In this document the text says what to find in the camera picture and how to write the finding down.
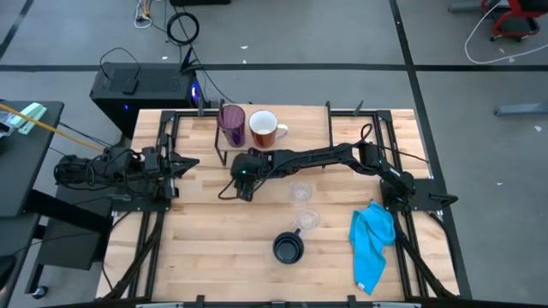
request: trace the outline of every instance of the black computer tower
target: black computer tower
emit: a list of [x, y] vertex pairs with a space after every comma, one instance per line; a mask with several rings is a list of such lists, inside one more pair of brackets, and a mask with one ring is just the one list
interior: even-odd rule
[[130, 139], [139, 110], [208, 108], [196, 73], [182, 74], [176, 63], [141, 63], [139, 69], [137, 63], [105, 62], [90, 98]]

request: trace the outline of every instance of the white cable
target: white cable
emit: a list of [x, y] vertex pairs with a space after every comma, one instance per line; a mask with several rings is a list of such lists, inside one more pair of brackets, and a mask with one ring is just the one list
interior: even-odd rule
[[135, 17], [134, 17], [134, 26], [137, 28], [137, 29], [147, 29], [148, 27], [150, 27], [152, 25], [152, 19], [150, 17], [147, 17], [145, 16], [145, 13], [143, 12], [143, 15], [142, 17], [148, 21], [148, 24], [147, 25], [144, 25], [144, 26], [139, 26], [137, 25], [137, 18], [139, 17], [139, 9], [141, 9], [141, 6], [140, 6], [140, 3], [141, 3], [142, 0], [139, 0], [139, 2], [137, 2], [137, 7], [135, 8]]
[[525, 56], [525, 55], [529, 55], [529, 54], [532, 54], [534, 52], [537, 52], [539, 50], [543, 50], [544, 48], [548, 47], [548, 44], [545, 44], [545, 45], [542, 45], [540, 46], [539, 48], [535, 48], [533, 50], [530, 50], [530, 51], [526, 51], [526, 52], [522, 52], [522, 53], [519, 53], [519, 54], [515, 54], [515, 55], [512, 55], [512, 56], [505, 56], [505, 57], [502, 57], [502, 58], [498, 58], [498, 59], [495, 59], [495, 60], [490, 60], [490, 61], [485, 61], [485, 62], [480, 62], [480, 61], [475, 61], [474, 59], [472, 59], [470, 57], [470, 55], [468, 54], [468, 41], [470, 41], [470, 39], [472, 38], [472, 36], [474, 35], [474, 33], [476, 32], [476, 30], [478, 29], [478, 27], [480, 26], [481, 22], [494, 10], [497, 8], [497, 6], [502, 3], [499, 2], [497, 4], [495, 4], [495, 6], [493, 6], [488, 12], [487, 14], [483, 15], [483, 17], [481, 17], [481, 19], [479, 20], [478, 24], [476, 25], [476, 27], [472, 30], [472, 32], [470, 33], [470, 35], [468, 36], [468, 38], [466, 39], [466, 42], [464, 43], [464, 52], [466, 52], [466, 57], [468, 58], [468, 60], [470, 60], [471, 62], [474, 62], [476, 64], [491, 64], [491, 63], [494, 63], [494, 62], [499, 62], [499, 61], [502, 61], [502, 60], [506, 60], [506, 59], [510, 59], [510, 58], [517, 58], [518, 56]]

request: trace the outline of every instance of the chair wheel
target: chair wheel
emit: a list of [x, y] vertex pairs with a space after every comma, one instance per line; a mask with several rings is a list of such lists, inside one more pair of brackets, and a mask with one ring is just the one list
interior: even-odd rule
[[45, 286], [39, 286], [36, 288], [36, 291], [33, 293], [34, 299], [41, 299], [48, 293], [49, 288]]

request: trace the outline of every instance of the yellow stick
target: yellow stick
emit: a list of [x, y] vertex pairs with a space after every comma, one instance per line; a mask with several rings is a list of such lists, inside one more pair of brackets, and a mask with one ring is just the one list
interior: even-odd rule
[[79, 144], [81, 144], [81, 145], [85, 145], [85, 146], [87, 146], [87, 147], [90, 147], [90, 148], [92, 148], [92, 149], [94, 149], [94, 150], [96, 150], [96, 151], [100, 151], [100, 152], [103, 151], [103, 149], [101, 149], [101, 148], [99, 148], [99, 147], [97, 147], [97, 146], [95, 146], [95, 145], [90, 145], [90, 144], [88, 144], [88, 143], [85, 142], [85, 141], [81, 141], [81, 140], [78, 140], [78, 139], [76, 139], [76, 138], [74, 138], [74, 137], [71, 137], [71, 136], [67, 135], [66, 133], [64, 133], [64, 132], [62, 132], [62, 131], [60, 131], [60, 130], [54, 128], [54, 127], [51, 127], [51, 126], [49, 126], [49, 125], [47, 125], [47, 124], [42, 123], [41, 121], [36, 121], [36, 120], [34, 120], [33, 118], [31, 118], [31, 117], [28, 117], [28, 116], [26, 116], [26, 115], [23, 115], [21, 112], [19, 112], [19, 111], [17, 111], [17, 110], [14, 110], [14, 109], [12, 109], [12, 108], [10, 108], [10, 107], [4, 105], [4, 104], [0, 104], [0, 108], [3, 109], [3, 110], [8, 111], [8, 112], [10, 112], [10, 113], [12, 113], [12, 114], [14, 114], [14, 115], [18, 115], [18, 116], [22, 117], [23, 119], [25, 119], [25, 120], [27, 120], [27, 121], [31, 121], [32, 123], [34, 123], [34, 124], [40, 126], [41, 128], [45, 128], [45, 129], [47, 129], [47, 130], [49, 130], [49, 131], [51, 131], [51, 132], [53, 132], [53, 133], [58, 133], [58, 134], [62, 135], [64, 138], [67, 138], [67, 139], [69, 139], [69, 140], [72, 140], [72, 141], [74, 141], [74, 142], [76, 142], [76, 143], [79, 143]]

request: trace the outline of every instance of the mug handle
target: mug handle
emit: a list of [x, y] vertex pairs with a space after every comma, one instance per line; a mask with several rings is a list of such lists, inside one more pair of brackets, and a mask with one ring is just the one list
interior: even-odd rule
[[289, 127], [285, 124], [278, 124], [277, 129], [282, 129], [284, 132], [278, 136], [276, 136], [276, 139], [283, 138], [288, 135], [289, 133]]

